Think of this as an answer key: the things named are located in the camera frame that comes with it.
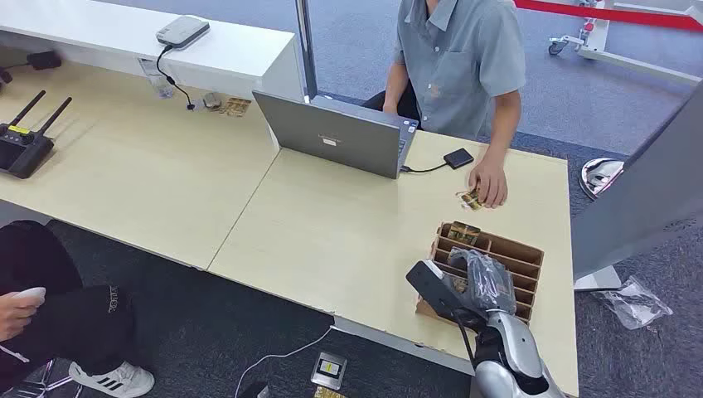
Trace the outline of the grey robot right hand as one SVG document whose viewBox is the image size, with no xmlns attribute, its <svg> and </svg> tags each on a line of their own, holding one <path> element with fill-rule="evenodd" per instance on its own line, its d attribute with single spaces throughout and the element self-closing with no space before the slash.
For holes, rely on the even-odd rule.
<svg viewBox="0 0 703 398">
<path fill-rule="evenodd" d="M 454 247 L 448 262 L 466 272 L 454 278 L 449 286 L 470 317 L 487 321 L 495 312 L 516 314 L 516 296 L 511 274 L 506 267 L 491 256 L 476 250 Z"/>
</svg>

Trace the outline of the person's left hand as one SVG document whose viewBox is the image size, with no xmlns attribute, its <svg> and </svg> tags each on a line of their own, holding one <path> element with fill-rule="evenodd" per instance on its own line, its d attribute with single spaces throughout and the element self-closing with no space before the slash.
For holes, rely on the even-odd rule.
<svg viewBox="0 0 703 398">
<path fill-rule="evenodd" d="M 468 189 L 477 193 L 485 207 L 502 206 L 508 194 L 504 157 L 486 154 L 469 173 Z"/>
</svg>

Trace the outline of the person's hand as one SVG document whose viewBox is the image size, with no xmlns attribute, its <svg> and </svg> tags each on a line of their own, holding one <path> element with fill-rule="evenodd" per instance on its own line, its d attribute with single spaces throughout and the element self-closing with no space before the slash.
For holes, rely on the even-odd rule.
<svg viewBox="0 0 703 398">
<path fill-rule="evenodd" d="M 21 297 L 19 292 L 1 296 L 1 341 L 19 335 L 44 303 L 40 296 Z"/>
</svg>

